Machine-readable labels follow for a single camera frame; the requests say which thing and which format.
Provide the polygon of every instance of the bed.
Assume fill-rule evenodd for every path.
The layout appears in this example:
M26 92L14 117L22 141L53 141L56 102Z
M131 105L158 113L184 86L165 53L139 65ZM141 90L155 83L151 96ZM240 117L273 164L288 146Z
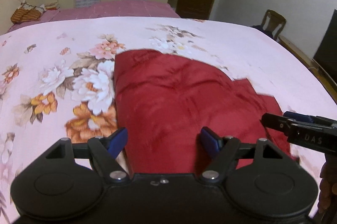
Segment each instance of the bed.
M171 48L167 34L178 33L177 29L193 35L177 34L178 47ZM278 43L249 27L155 17L64 20L23 27L0 36L0 204L10 221L18 216L10 199L11 181L54 142L69 136L70 124L81 119L83 109L70 78L79 67L97 66L95 56L107 41L113 43L115 54L148 48L199 60L232 80L247 78L257 93L274 96L283 112L337 119L337 106L318 80ZM48 78L53 71L58 75ZM109 113L113 131L116 113L113 109ZM319 183L324 155L294 145L291 150Z

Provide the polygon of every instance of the metal screw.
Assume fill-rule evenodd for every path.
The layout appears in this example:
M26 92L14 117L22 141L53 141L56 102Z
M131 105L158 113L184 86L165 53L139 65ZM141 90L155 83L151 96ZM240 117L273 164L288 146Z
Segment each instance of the metal screw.
M206 179L216 179L219 177L219 173L216 171L209 170L209 171L204 171L202 176Z
M126 173L123 171L114 171L110 173L110 177L115 180L122 180L126 178Z
M167 184L167 183L169 183L169 181L168 181L167 179L163 179L163 178L160 180L160 182L161 182L162 184Z
M152 186L158 186L158 185L159 185L159 182L151 181L150 184L151 184Z

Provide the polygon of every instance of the pink blanket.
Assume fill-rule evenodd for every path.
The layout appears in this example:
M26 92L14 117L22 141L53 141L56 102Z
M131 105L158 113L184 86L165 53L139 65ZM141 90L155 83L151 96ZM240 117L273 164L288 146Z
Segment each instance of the pink blanket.
M173 17L180 18L170 7L148 0L115 0L94 4L91 7L46 11L40 21L30 21L13 25L8 32L45 22L88 19L111 16L143 16L143 17Z

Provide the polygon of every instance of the red cloth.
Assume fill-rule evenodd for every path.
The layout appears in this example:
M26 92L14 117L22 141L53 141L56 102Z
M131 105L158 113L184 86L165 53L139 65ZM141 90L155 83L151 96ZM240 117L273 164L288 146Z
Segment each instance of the red cloth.
M197 141L203 126L246 143L269 138L289 154L286 137L260 123L266 112L282 115L279 105L247 79L231 81L213 66L154 50L118 54L114 78L118 125L128 129L134 172L199 174L210 162Z

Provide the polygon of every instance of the flower print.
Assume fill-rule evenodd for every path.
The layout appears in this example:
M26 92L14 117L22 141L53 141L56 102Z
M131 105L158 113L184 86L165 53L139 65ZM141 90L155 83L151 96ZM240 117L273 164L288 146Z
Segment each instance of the flower print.
M0 81L0 99L2 99L2 96L5 94L7 88L7 83L5 80Z
M201 22L204 23L206 20L204 19L195 19L195 18L191 18L191 20L197 21L197 22Z
M70 48L66 47L61 52L60 55L71 54Z
M113 38L107 38L102 43L96 44L95 48L90 49L91 55L95 56L96 59L112 59L119 49L125 49L125 45L118 43Z
M94 115L106 113L115 95L112 84L114 67L114 62L105 61L97 66L97 71L82 69L81 75L74 79L72 100L87 101Z
M106 113L93 115L88 103L83 102L73 109L75 119L65 124L67 137L72 143L84 143L95 136L110 136L117 130L116 109L111 105Z
M2 190L6 189L11 181L14 179L12 172L13 161L11 160L11 154L13 151L13 141L15 134L12 132L7 133L6 140L0 140L0 187Z
M11 83L12 80L19 75L20 69L15 64L14 66L7 67L7 71L4 72L2 75L5 76L5 82L7 84Z
M189 47L180 42L174 42L166 39L152 38L151 44L162 53L191 53Z
M12 109L12 113L15 115L16 125L20 127L24 126L33 115L31 101L32 99L29 96L21 95L20 104Z
M56 112L57 110L57 100L55 99L53 92L50 92L47 95L39 94L38 96L35 96L30 104L33 106L34 114L36 115L40 113L49 115L50 112Z
M115 43L104 40L102 43L96 44L95 48L90 49L90 53L95 56L96 59L112 59L114 54L117 53L117 49L118 47Z
M43 95L47 95L51 91L59 87L67 77L72 77L74 75L74 70L65 67L65 60L63 59L60 65L55 64L51 69L44 69L39 74L39 79L41 81L41 90L43 90Z
M117 39L116 39L116 37L115 37L114 34L110 34L110 35L101 35L101 36L99 36L98 38L100 38L100 39L106 39L106 40L109 41L109 42L113 42L113 41L116 41L116 42L117 42Z

